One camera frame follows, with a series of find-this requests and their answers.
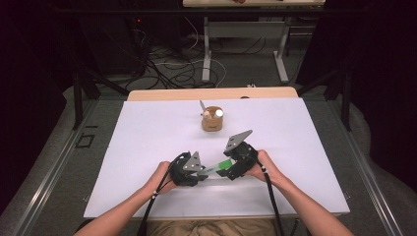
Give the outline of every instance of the table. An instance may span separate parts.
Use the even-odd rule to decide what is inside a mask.
[[[325,0],[246,0],[239,4],[232,0],[184,0],[184,7],[208,8],[208,7],[295,7],[295,6],[322,6]],[[205,59],[204,68],[210,68],[211,51],[209,39],[211,37],[265,37],[279,38],[278,50],[273,51],[273,56],[278,69],[279,78],[283,83],[288,83],[288,76],[282,61],[285,42],[288,37],[291,18],[283,22],[210,22],[205,17]],[[203,82],[209,81],[209,70],[203,70]]]
[[[206,106],[223,108],[221,131],[202,130],[199,99]],[[248,109],[256,109],[258,122],[254,122],[255,116]],[[247,143],[266,149],[303,191],[334,214],[349,212],[304,101],[297,97],[295,89],[201,88],[131,92],[85,217],[97,217],[129,197],[147,181],[161,160],[198,150],[203,165],[218,163],[225,159],[222,151],[228,137],[248,127],[254,133]],[[296,214],[276,189],[274,193],[282,215]],[[146,207],[134,217],[144,215]],[[273,217],[266,184],[249,176],[230,181],[210,175],[195,187],[176,188],[159,196],[149,215],[150,220],[244,217]]]

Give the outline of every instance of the person's left hand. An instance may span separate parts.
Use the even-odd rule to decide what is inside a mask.
[[[168,161],[160,162],[156,170],[153,172],[153,174],[149,177],[148,181],[145,183],[145,187],[150,188],[151,190],[155,191],[160,181],[162,180],[163,176],[165,175],[166,171],[168,170],[168,167],[169,167]],[[174,182],[172,182],[169,174],[166,176],[161,186],[164,186],[164,187],[159,191],[160,194],[168,193],[170,190],[177,187],[174,184]]]

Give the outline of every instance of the person's right arm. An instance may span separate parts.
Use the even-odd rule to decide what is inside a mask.
[[[267,169],[271,183],[288,200],[300,215],[312,235],[353,235],[334,215],[301,191],[290,179],[282,174],[269,155],[259,150],[259,162]],[[246,174],[266,181],[261,167],[256,164]]]

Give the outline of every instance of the khaki pants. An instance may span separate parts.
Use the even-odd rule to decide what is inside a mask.
[[[272,219],[178,220],[148,222],[148,236],[274,236]]]

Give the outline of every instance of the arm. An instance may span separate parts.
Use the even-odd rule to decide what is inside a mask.
[[[163,175],[167,171],[168,166],[169,162],[160,162],[156,170],[141,189],[137,190],[132,196],[118,206],[115,206],[87,224],[75,235],[118,235],[135,212],[151,198],[153,191],[156,190]],[[164,183],[168,184],[163,187],[159,192],[160,194],[164,194],[176,187],[175,184],[170,181],[169,175]]]
[[[290,179],[282,174],[266,151],[260,150],[259,162],[267,169],[270,181],[294,207],[312,235],[353,235],[334,215],[301,191]],[[265,181],[259,165],[247,174]]]

